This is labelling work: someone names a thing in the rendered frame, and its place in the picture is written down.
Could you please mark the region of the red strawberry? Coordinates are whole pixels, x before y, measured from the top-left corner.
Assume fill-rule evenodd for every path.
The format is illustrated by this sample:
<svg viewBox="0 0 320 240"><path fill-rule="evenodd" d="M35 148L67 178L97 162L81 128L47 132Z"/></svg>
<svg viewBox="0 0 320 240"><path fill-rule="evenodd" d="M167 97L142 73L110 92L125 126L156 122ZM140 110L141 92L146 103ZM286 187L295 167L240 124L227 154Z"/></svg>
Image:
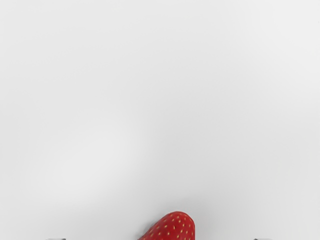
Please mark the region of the red strawberry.
<svg viewBox="0 0 320 240"><path fill-rule="evenodd" d="M196 240L195 222L187 213L174 211L154 223L138 240Z"/></svg>

